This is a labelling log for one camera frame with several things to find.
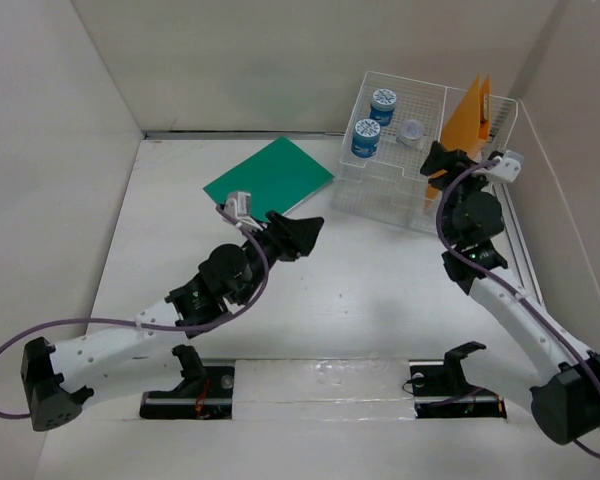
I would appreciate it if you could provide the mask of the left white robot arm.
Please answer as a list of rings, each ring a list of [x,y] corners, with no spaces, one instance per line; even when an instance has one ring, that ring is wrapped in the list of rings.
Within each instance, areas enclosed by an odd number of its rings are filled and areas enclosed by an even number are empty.
[[[324,225],[321,217],[290,219],[270,211],[258,221],[217,211],[245,236],[243,245],[216,247],[191,280],[130,321],[57,343],[38,337],[25,344],[21,379],[34,431],[59,428],[88,407],[149,390],[159,363],[170,370],[167,393],[196,394],[206,372],[192,339],[252,308],[273,266],[308,256]],[[161,348],[170,359],[154,357]]]

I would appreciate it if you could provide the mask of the blue tape roll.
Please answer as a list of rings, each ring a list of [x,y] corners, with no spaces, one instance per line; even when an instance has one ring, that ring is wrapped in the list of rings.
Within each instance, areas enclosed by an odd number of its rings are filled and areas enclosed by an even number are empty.
[[[369,117],[381,127],[388,126],[397,106],[397,100],[397,94],[390,89],[375,90],[371,95]]]
[[[380,124],[370,118],[357,121],[352,130],[351,152],[359,158],[373,157],[381,137]]]

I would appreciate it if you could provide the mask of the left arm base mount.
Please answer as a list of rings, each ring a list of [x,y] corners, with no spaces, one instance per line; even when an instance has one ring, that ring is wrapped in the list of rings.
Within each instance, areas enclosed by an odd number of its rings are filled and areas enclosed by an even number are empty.
[[[180,382],[170,390],[144,392],[139,417],[144,420],[230,420],[233,409],[235,362],[204,364],[192,345],[172,349],[178,359]]]

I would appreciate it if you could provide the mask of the green notebook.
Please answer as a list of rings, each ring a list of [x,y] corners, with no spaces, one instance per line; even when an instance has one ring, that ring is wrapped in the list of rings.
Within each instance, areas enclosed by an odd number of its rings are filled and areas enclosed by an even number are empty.
[[[280,137],[207,184],[204,192],[217,204],[230,193],[251,194],[251,215],[264,220],[286,214],[333,181],[334,176],[291,140]]]

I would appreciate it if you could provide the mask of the small clear tape roll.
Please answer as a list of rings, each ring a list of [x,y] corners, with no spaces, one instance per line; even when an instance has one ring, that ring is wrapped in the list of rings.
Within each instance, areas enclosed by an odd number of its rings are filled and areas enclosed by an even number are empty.
[[[397,131],[396,141],[409,148],[417,148],[424,136],[424,126],[416,119],[404,120]]]

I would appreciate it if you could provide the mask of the orange notebook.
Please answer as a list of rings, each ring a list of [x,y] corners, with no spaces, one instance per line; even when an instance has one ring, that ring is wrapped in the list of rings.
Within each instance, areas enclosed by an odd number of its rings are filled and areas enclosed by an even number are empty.
[[[491,79],[477,76],[444,124],[440,139],[433,142],[429,154],[461,150],[474,160],[485,146],[490,133]]]

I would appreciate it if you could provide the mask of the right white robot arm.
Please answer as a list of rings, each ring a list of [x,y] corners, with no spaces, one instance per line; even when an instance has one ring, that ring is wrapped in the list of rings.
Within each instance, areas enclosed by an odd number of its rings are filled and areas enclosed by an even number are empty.
[[[519,155],[511,151],[476,163],[466,152],[434,141],[420,168],[442,193],[436,231],[449,279],[496,319],[533,366],[515,367],[472,341],[445,353],[442,381],[452,403],[490,390],[528,411],[554,443],[579,445],[581,437],[600,428],[600,352],[532,298],[492,242],[503,232],[504,218],[486,187],[513,182],[520,167]]]

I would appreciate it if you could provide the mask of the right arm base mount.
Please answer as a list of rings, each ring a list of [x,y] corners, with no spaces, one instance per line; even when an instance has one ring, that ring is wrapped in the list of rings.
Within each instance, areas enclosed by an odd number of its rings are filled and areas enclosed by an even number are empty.
[[[486,346],[471,341],[447,351],[441,360],[410,360],[402,390],[414,400],[417,419],[507,419],[504,400],[467,382],[461,362]]]

